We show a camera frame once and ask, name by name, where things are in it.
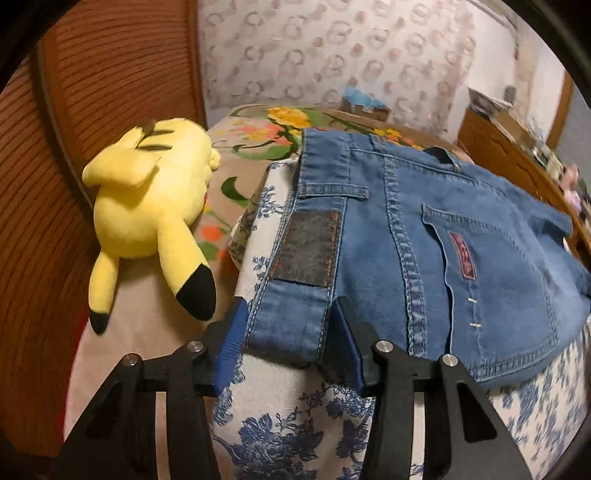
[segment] red pocket tag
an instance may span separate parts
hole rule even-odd
[[[476,270],[470,258],[470,251],[464,239],[458,233],[449,233],[452,237],[453,244],[456,246],[457,256],[460,258],[460,265],[462,266],[462,275],[464,278],[476,280]]]

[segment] leather patch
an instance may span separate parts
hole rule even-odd
[[[340,212],[293,212],[271,268],[271,278],[328,287],[335,271],[339,229]]]

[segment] blue jeans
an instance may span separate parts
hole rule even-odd
[[[532,377],[579,335],[591,281],[564,250],[570,218],[488,170],[431,153],[305,131],[247,348],[321,361],[339,296],[380,338],[430,359],[453,353],[490,386]]]

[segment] yellow plush toy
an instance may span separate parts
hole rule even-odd
[[[100,186],[94,221],[101,250],[88,292],[96,333],[109,322],[120,258],[158,253],[178,302],[197,319],[213,316],[212,272],[188,226],[219,161],[205,130],[175,118],[130,130],[85,167],[84,184]]]

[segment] white fabric with blue flowers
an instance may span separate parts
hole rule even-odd
[[[228,251],[241,269],[236,295],[252,301],[267,268],[297,159],[270,165]],[[533,379],[487,391],[534,479],[569,445],[587,414],[586,357],[591,323],[579,339]],[[305,370],[244,355],[213,413],[222,478],[353,480],[361,471],[373,400]],[[423,476],[424,406],[415,398],[410,477]]]

